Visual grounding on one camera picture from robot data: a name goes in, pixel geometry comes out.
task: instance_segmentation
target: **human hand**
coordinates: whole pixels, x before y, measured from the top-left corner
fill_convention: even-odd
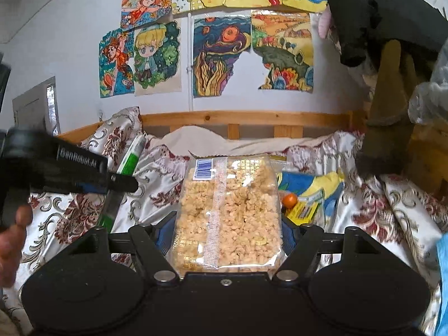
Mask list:
[[[16,281],[16,273],[25,245],[26,226],[33,220],[33,210],[30,205],[17,209],[16,223],[0,233],[0,287],[9,288]]]

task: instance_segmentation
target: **bed sheet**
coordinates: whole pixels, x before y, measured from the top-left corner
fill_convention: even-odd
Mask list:
[[[83,146],[109,157],[116,169],[135,135],[142,132],[138,108],[120,111],[83,142]],[[431,287],[431,304],[420,325],[433,335],[440,308],[440,271],[435,243],[448,229],[448,212],[431,195],[399,176],[362,180],[354,157],[362,135],[336,132],[317,139],[261,139],[230,141],[199,127],[183,127],[159,139],[146,135],[146,146],[134,175],[138,191],[127,193],[113,227],[125,232],[135,224],[155,224],[177,209],[182,180],[189,160],[195,155],[248,155],[272,152],[286,157],[288,165],[314,175],[340,169],[345,187],[337,211],[325,231],[343,233],[359,226],[402,261],[420,272]],[[23,250],[15,285],[4,290],[6,312],[23,334],[32,327],[20,293],[26,279],[68,244],[95,225],[104,196],[54,193],[32,195],[33,223]],[[320,267],[338,261],[338,255],[321,258]],[[113,259],[129,265],[130,257]]]

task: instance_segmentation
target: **snack package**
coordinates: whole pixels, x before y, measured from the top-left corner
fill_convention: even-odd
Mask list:
[[[289,193],[297,195],[297,203],[285,215],[296,225],[312,223],[328,230],[344,186],[342,173],[324,176],[282,171],[277,174],[281,200]]]
[[[187,271],[268,271],[283,259],[276,176],[266,155],[192,158],[170,262]]]

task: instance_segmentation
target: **clear plastic bag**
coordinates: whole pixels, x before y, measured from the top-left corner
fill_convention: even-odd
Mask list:
[[[268,156],[192,158],[170,256],[179,275],[273,273],[282,259],[281,208]]]
[[[413,123],[448,123],[448,41],[438,54],[431,80],[415,87],[408,115]]]

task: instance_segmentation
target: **bed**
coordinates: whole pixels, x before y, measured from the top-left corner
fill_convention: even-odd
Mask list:
[[[138,107],[131,107],[107,121],[61,137],[106,155],[109,169],[114,170],[136,135],[154,132],[154,127],[169,131],[162,138],[146,134],[146,146],[134,172],[139,189],[124,196],[113,232],[125,232],[135,224],[157,223],[176,209],[190,153],[202,156],[267,152],[284,156],[288,164],[302,172],[323,175],[342,171],[344,190],[327,230],[343,233],[347,226],[359,226],[418,271],[431,287],[431,304],[420,327],[432,335],[441,301],[435,243],[448,229],[448,211],[429,193],[442,199],[447,187],[445,133],[416,127],[403,176],[362,180],[356,173],[354,157],[361,148],[367,115],[368,105],[363,111],[339,115],[264,111],[140,115]],[[201,126],[220,130],[221,135]],[[246,126],[252,132],[271,137],[244,139]],[[272,127],[263,131],[266,126]],[[332,133],[303,137],[311,132],[309,128]],[[96,224],[103,201],[104,196],[96,194],[31,194],[34,219],[28,228],[17,281],[13,288],[4,291],[6,311],[24,334],[31,331],[20,303],[24,282],[39,266]],[[338,261],[338,256],[323,256],[320,266]],[[113,259],[130,264],[126,255],[115,254]]]

